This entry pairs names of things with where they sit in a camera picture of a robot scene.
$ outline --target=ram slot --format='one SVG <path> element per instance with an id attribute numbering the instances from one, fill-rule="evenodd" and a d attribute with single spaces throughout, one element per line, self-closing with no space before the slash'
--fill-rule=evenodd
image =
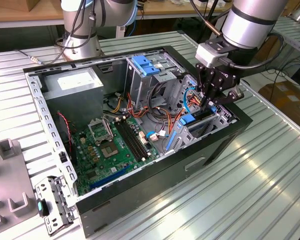
<path id="1" fill-rule="evenodd" d="M 142 161 L 142 158 L 148 158 L 144 147 L 126 122 L 117 122 L 115 127 L 138 162 Z"/>

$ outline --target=sticker label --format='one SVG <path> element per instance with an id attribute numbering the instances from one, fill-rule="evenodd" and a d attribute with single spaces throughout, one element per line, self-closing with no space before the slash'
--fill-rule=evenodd
<path id="1" fill-rule="evenodd" d="M 297 98 L 295 95 L 289 95 L 287 96 L 292 102 L 299 102 L 299 98 Z"/>
<path id="2" fill-rule="evenodd" d="M 166 131 L 165 130 L 160 130 L 158 133 L 160 136 L 165 136 L 166 135 Z"/>
<path id="3" fill-rule="evenodd" d="M 282 92 L 285 92 L 285 91 L 288 91 L 289 89 L 286 87 L 286 86 L 284 86 L 284 85 L 278 85 L 278 86 L 276 86 L 278 89 L 280 89 Z"/>
<path id="4" fill-rule="evenodd" d="M 82 72 L 71 76 L 59 77 L 58 83 L 62 90 L 67 90 L 93 84 L 95 81 L 88 72 Z"/>
<path id="5" fill-rule="evenodd" d="M 158 63 L 158 64 L 155 64 L 153 65 L 155 68 L 162 68 L 162 64 Z"/>

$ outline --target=slotted metal table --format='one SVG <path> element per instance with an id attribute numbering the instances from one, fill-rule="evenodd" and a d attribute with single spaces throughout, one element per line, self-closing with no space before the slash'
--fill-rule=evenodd
<path id="1" fill-rule="evenodd" d="M 178 32 L 101 41 L 106 54 L 172 45 L 195 64 L 197 44 Z M 25 50 L 41 61 L 55 47 Z M 58 176 L 22 69 L 24 55 L 0 53 L 0 139 L 20 142 L 32 186 Z M 300 237 L 300 128 L 247 85 L 236 104 L 253 122 L 212 164 L 90 239 L 298 239 Z M 50 239 L 83 239 L 78 219 Z M 32 217 L 2 233 L 0 240 L 49 239 L 44 221 Z"/>
<path id="2" fill-rule="evenodd" d="M 284 41 L 300 51 L 300 23 L 289 17 L 280 17 L 273 30 L 284 37 Z"/>

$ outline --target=motherboard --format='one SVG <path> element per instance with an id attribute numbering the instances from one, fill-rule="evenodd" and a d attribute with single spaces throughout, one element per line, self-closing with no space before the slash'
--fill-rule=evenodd
<path id="1" fill-rule="evenodd" d="M 133 117 L 118 122 L 103 121 L 105 124 L 90 124 L 72 135 L 80 196 L 159 157 Z"/>

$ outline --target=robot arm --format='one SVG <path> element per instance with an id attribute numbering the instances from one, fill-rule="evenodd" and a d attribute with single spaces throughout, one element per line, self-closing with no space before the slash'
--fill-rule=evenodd
<path id="1" fill-rule="evenodd" d="M 61 8 L 66 33 L 63 54 L 77 60 L 100 56 L 96 28 L 132 24 L 137 15 L 137 0 L 62 0 Z M 73 26 L 77 30 L 68 39 Z"/>
<path id="2" fill-rule="evenodd" d="M 248 69 L 255 69 L 271 62 L 271 59 L 252 66 L 246 66 L 270 35 L 281 42 L 281 35 L 270 33 L 288 0 L 234 0 L 222 32 L 211 30 L 218 36 L 198 46 L 195 57 L 201 62 L 196 65 L 202 94 L 202 109 L 211 105 L 226 104 L 244 97 L 237 85 L 240 75 Z M 222 92 L 229 90 L 224 97 Z"/>

